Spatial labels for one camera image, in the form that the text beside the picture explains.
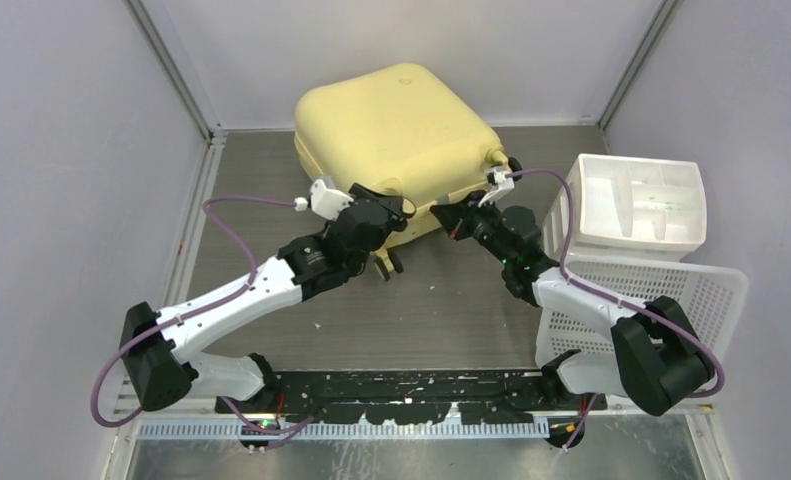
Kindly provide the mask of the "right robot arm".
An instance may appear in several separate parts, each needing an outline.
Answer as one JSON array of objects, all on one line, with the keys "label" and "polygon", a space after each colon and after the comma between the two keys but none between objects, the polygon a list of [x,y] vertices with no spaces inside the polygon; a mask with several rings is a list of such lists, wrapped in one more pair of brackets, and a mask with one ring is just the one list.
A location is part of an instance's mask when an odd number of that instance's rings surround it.
[{"label": "right robot arm", "polygon": [[607,354],[570,349],[543,366],[542,395],[551,407],[567,409],[583,393],[601,393],[661,416],[686,398],[722,389],[721,363],[676,300],[621,296],[573,276],[543,251],[530,209],[501,210],[470,195],[430,212],[451,239],[473,239],[502,263],[502,279],[515,298],[563,314],[611,343]]}]

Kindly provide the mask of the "yellow hard-shell suitcase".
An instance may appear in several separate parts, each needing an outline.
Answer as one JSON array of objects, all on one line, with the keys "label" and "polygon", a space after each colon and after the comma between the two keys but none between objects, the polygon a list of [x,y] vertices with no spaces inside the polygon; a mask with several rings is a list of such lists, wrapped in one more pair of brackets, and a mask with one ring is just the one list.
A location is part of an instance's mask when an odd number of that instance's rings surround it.
[{"label": "yellow hard-shell suitcase", "polygon": [[400,63],[311,89],[294,113],[294,144],[311,179],[345,191],[358,183],[412,202],[405,231],[374,251],[383,279],[403,270],[394,249],[439,229],[430,208],[491,190],[498,170],[518,170],[496,132],[442,80]]}]

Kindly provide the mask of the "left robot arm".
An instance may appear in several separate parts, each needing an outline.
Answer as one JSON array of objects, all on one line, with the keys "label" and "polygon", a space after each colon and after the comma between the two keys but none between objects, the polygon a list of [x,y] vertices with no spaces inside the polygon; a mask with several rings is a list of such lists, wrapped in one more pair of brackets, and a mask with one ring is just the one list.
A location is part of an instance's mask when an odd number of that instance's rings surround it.
[{"label": "left robot arm", "polygon": [[342,191],[329,178],[280,206],[310,210],[323,228],[291,240],[247,274],[194,299],[154,309],[142,302],[125,314],[120,360],[144,412],[164,410],[190,394],[228,397],[255,413],[271,410],[278,387],[256,355],[205,353],[222,337],[270,313],[338,288],[360,275],[372,254],[408,227],[414,204],[354,183]]}]

